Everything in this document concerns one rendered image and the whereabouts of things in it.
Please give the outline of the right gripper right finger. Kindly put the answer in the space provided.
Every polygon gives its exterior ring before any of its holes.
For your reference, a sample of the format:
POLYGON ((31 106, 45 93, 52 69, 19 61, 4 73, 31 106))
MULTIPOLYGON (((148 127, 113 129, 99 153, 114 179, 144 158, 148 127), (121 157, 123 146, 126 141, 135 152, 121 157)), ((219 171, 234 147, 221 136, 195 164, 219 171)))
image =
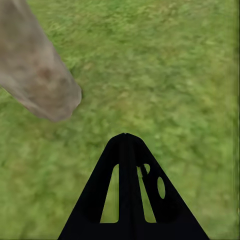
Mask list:
POLYGON ((210 240, 145 142, 126 133, 133 240, 210 240), (145 220, 139 177, 156 223, 145 220))

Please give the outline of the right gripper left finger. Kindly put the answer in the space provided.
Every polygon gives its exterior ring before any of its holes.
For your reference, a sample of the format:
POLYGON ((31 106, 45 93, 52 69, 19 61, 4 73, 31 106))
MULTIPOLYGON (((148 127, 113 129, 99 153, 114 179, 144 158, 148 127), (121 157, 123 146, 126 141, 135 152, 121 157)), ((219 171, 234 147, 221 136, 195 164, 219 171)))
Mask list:
POLYGON ((126 134, 109 140, 57 240, 133 240, 126 134), (118 222, 100 223, 114 167, 119 164, 118 222))

